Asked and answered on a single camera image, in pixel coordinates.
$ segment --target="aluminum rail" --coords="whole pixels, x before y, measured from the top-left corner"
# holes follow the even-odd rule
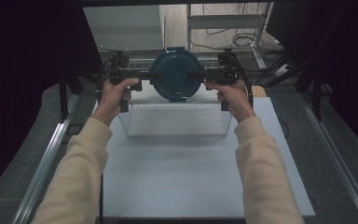
[[[319,121],[312,112],[311,103],[308,95],[306,93],[299,94],[300,100],[307,111],[307,114],[312,122],[313,127],[315,128],[316,133],[322,140],[324,148],[327,151],[331,161],[336,166],[337,172],[341,177],[342,182],[344,183],[345,188],[348,190],[351,198],[353,199],[357,209],[358,209],[358,183],[353,177],[350,169],[348,168],[345,161],[342,159],[341,154],[339,153],[338,148],[334,144],[334,141],[330,137],[330,134],[325,129],[324,124]]]
[[[13,218],[13,224],[27,223],[31,212],[34,209],[34,204],[37,200],[40,190],[42,189],[46,177],[48,176],[48,171],[51,168],[51,164],[54,162],[63,136],[65,135],[69,123],[71,122],[78,99],[78,95],[72,95],[71,99],[69,100],[68,117],[63,123],[59,123],[57,125],[57,128],[54,131],[50,142],[48,143],[48,147],[46,148],[45,154],[43,155],[42,160],[40,161],[39,166],[34,173],[34,177],[32,178],[24,197],[22,198],[16,215]]]

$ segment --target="hand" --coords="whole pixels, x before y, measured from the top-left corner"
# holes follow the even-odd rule
[[[127,78],[114,86],[109,80],[106,80],[103,83],[101,102],[91,117],[98,119],[109,127],[112,120],[120,113],[120,100],[129,101],[131,99],[131,90],[127,88],[138,82],[138,78]]]
[[[204,82],[204,85],[210,89],[217,90],[217,100],[228,101],[228,111],[237,120],[238,123],[255,117],[255,112],[248,101],[245,83],[237,80],[231,86],[223,86],[216,82]]]

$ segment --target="person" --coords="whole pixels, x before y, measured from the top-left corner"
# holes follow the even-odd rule
[[[128,87],[138,81],[128,78],[116,86],[104,82],[102,100],[82,131],[71,138],[34,215],[34,224],[95,222],[101,175],[108,157],[105,148],[112,135],[109,126],[120,112],[120,99],[130,100]],[[232,86],[222,86],[205,82],[204,85],[218,91],[219,101],[228,101],[228,110],[238,122],[234,131],[239,142],[235,156],[243,184],[246,223],[304,223],[282,154],[247,101],[244,83],[237,81]]]

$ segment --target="white table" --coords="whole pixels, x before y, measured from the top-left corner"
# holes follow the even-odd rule
[[[133,99],[143,102],[145,92]],[[255,113],[275,137],[303,216],[314,216],[307,192],[268,97],[255,98]],[[128,137],[112,122],[109,159],[103,174],[105,217],[244,217],[241,179],[230,123],[227,136]]]

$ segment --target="gray floor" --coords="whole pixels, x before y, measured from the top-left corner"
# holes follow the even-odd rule
[[[131,57],[155,58],[159,52],[132,52]],[[240,54],[241,63],[247,68],[256,69],[255,60],[250,52]],[[252,73],[257,79],[260,73]],[[46,186],[51,179],[55,167],[64,155],[66,143],[76,134],[95,104],[95,85],[81,78],[85,90],[80,95],[71,126],[60,146],[59,153],[50,170],[48,179],[38,197],[35,205],[43,198]],[[316,217],[305,217],[306,223],[358,223],[358,210],[345,189],[338,175],[336,167],[331,162],[326,149],[318,134],[315,132],[300,102],[298,93],[294,88],[296,77],[289,78],[279,85],[267,88],[268,97],[271,98],[278,117],[283,120],[289,130],[283,125],[284,133],[288,133],[287,142],[292,151],[298,171],[310,196]],[[0,223],[10,223],[13,219],[21,199],[27,190],[39,164],[48,142],[60,119],[60,103],[58,86],[53,86],[43,94],[42,107],[33,129],[24,140],[18,155],[8,166],[0,178]],[[351,169],[358,181],[358,138],[349,129],[345,122],[337,115],[334,108],[328,103],[328,98],[322,99],[322,117],[324,125],[342,154],[344,161]],[[116,220],[109,223],[156,223],[140,220]],[[206,221],[192,221],[194,223],[206,223]],[[230,223],[242,223],[242,220],[229,221]],[[213,223],[228,223],[227,220],[215,220]]]

